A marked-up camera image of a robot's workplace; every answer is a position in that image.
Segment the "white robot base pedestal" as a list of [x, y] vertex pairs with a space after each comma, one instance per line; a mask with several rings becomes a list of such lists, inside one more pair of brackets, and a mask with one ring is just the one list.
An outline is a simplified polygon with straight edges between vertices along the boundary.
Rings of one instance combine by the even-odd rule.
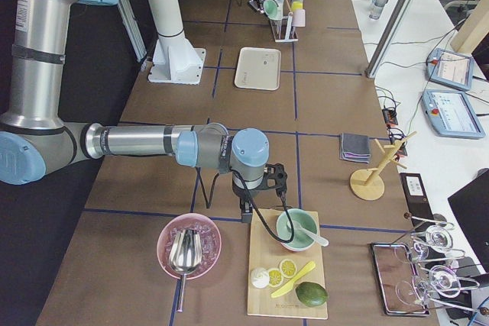
[[206, 51], [186, 39], [178, 0], [148, 0], [158, 41], [148, 80], [196, 85], [200, 82]]

